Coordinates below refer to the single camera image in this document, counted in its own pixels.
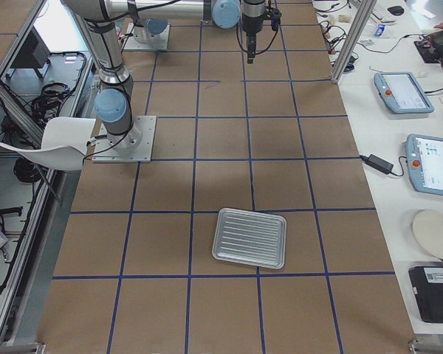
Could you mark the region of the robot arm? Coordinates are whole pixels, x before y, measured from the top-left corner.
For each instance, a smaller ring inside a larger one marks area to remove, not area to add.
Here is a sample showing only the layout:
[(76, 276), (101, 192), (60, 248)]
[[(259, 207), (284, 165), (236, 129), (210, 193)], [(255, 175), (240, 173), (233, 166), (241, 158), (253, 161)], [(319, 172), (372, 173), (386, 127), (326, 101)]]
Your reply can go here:
[(136, 20), (133, 25), (133, 37), (136, 42), (149, 44), (166, 30), (169, 22), (166, 19), (147, 18)]
[(189, 159), (196, 120), (274, 119), (292, 113), (285, 82), (266, 81), (268, 56), (255, 47), (275, 12), (243, 13), (251, 1), (68, 1), (99, 65), (102, 87), (124, 95), (122, 131), (111, 152), (153, 148), (158, 159)]

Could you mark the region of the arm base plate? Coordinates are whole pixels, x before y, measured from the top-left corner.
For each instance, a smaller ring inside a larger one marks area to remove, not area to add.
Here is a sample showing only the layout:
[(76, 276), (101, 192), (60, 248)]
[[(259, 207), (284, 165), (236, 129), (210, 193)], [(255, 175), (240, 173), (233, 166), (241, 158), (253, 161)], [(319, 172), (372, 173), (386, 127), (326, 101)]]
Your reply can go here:
[(154, 135), (157, 125), (156, 116), (133, 116), (133, 125), (127, 134), (123, 125), (102, 122), (99, 134), (106, 135), (95, 145), (92, 161), (95, 163), (150, 162)]
[(133, 52), (164, 52), (168, 49), (170, 24), (165, 29), (155, 28), (156, 33), (151, 32), (150, 27), (128, 25), (127, 32), (120, 36), (123, 51)]

